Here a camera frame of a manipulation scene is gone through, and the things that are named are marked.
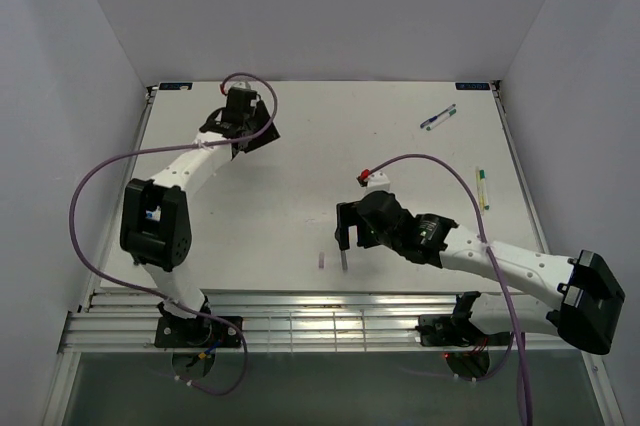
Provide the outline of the purple marker pen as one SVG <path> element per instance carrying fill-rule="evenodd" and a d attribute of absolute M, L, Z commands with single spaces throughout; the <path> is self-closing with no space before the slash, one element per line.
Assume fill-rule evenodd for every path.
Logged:
<path fill-rule="evenodd" d="M 344 272 L 347 272 L 348 271 L 347 251 L 346 250 L 341 250 L 340 251 L 340 256 L 341 256 L 341 267 L 342 267 L 342 270 Z"/>

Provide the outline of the green capped marker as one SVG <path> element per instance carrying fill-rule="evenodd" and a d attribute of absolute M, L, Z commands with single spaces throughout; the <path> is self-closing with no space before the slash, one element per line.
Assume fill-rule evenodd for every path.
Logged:
<path fill-rule="evenodd" d="M 456 104 L 452 104 L 448 108 L 450 108 L 450 111 L 448 113 L 446 113 L 445 115 L 443 115 L 439 119 L 437 119 L 435 122 L 433 122 L 430 125 L 428 125 L 425 128 L 425 130 L 426 131 L 431 131 L 431 130 L 435 129 L 442 122 L 448 120 L 450 117 L 452 117 L 453 115 L 455 115 L 457 113 Z"/>

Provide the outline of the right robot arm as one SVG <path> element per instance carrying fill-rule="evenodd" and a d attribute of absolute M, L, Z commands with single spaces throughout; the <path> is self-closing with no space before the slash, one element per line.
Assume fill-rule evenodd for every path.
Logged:
<path fill-rule="evenodd" d="M 521 331 L 557 336 L 595 355 L 611 350 L 625 293 L 595 252 L 583 250 L 572 258 L 501 242 L 487 245 L 452 219 L 412 215 L 382 190 L 337 204 L 335 239 L 341 251 L 350 247 L 351 228 L 361 248 L 384 246 L 411 263 L 505 282 L 515 290 L 509 299 L 464 292 L 451 313 L 420 317 L 416 329 L 425 346 L 504 345 L 510 333 Z"/>

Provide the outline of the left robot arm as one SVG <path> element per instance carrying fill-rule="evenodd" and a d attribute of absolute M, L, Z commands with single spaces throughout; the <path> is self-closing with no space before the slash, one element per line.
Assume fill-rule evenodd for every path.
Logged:
<path fill-rule="evenodd" d="M 124 192 L 120 247 L 143 267 L 163 295 L 163 313 L 180 318 L 178 334 L 190 345 L 205 343 L 212 322 L 201 314 L 206 299 L 186 266 L 192 244 L 189 201 L 218 169 L 238 154 L 279 138 L 259 93 L 233 86 L 224 107 L 199 128 L 195 147 L 150 178 L 131 179 Z"/>

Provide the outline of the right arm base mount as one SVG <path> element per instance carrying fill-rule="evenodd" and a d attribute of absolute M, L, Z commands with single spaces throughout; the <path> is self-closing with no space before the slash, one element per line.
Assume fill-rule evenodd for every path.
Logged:
<path fill-rule="evenodd" d="M 503 295 L 481 293 L 479 291 L 464 292 L 455 297 L 455 306 L 448 315 L 420 315 L 414 329 L 420 336 L 420 344 L 427 346 L 477 347 L 507 346 L 511 339 L 512 320 L 506 310 L 507 326 L 496 333 L 488 333 L 476 326 L 472 317 L 479 317 L 480 300 L 496 299 L 499 306 L 507 306 Z"/>

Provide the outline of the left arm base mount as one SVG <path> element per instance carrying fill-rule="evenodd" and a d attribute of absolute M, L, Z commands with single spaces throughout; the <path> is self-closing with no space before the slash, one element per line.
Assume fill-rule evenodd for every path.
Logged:
<path fill-rule="evenodd" d="M 154 346 L 164 349 L 207 349 L 211 346 L 235 349 L 241 346 L 241 341 L 233 328 L 219 322 L 169 315 L 158 320 Z"/>

